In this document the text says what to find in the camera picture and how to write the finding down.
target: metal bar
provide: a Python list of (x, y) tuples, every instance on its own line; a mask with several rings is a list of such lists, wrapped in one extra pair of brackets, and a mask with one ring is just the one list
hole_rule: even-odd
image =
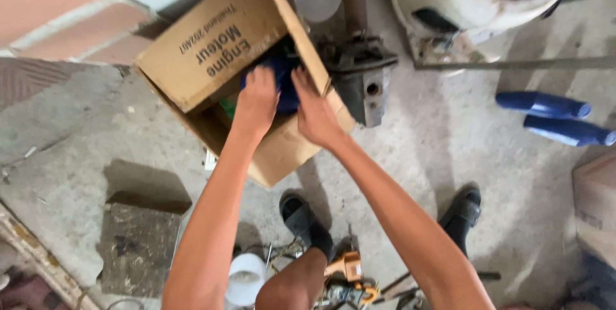
[(482, 63), (435, 63), (416, 65), (416, 70), (613, 70), (616, 69), (616, 56), (579, 57), (563, 59), (543, 59), (533, 61), (497, 61)]

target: box flap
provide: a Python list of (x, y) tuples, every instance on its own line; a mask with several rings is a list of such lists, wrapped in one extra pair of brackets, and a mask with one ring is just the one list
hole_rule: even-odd
[(136, 64), (188, 112), (287, 33), (273, 0), (202, 0)]
[(321, 62), (319, 54), (316, 49), (314, 49), (311, 40), (306, 34), (304, 26), (297, 18), (297, 15), (295, 14), (293, 8), (291, 8), (291, 5), (289, 5), (289, 1), (274, 0), (274, 2), (276, 3), (276, 6), (278, 6), (280, 16), (287, 24), (289, 34), (293, 37), (293, 41), (295, 41), (297, 52), (304, 61), (306, 69), (312, 75), (312, 79), (317, 86), (317, 90), (321, 96), (325, 96), (328, 92), (331, 78), (329, 77), (329, 73), (325, 69), (323, 62)]

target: blue plastic bottle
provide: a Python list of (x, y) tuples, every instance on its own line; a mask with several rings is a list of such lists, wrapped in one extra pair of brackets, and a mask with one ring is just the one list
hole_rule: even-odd
[(580, 120), (550, 119), (527, 115), (524, 128), (540, 136), (570, 146), (600, 144), (611, 146), (616, 142), (616, 132)]
[(512, 91), (496, 97), (502, 108), (521, 110), (526, 114), (544, 118), (583, 119), (592, 107), (586, 102), (539, 91)]

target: wire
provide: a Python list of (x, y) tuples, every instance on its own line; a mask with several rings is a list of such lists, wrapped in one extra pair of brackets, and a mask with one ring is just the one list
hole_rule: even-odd
[(120, 299), (120, 300), (116, 300), (114, 301), (108, 308), (107, 310), (111, 310), (112, 307), (120, 304), (120, 303), (134, 303), (136, 305), (139, 305), (139, 310), (143, 310), (145, 309), (145, 306), (143, 305), (143, 303), (141, 303), (140, 301), (136, 300), (136, 299), (131, 299), (131, 298), (124, 298), (124, 299)]

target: hand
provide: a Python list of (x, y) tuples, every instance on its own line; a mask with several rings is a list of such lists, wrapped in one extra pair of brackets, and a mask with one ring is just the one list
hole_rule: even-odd
[(257, 66), (246, 76), (246, 87), (240, 92), (231, 130), (256, 136), (259, 141), (272, 126), (280, 94), (270, 67)]
[(291, 72), (291, 79), (299, 97), (297, 129), (312, 144), (331, 150), (337, 141), (347, 136), (346, 132), (327, 100), (318, 94), (306, 70), (298, 67)]

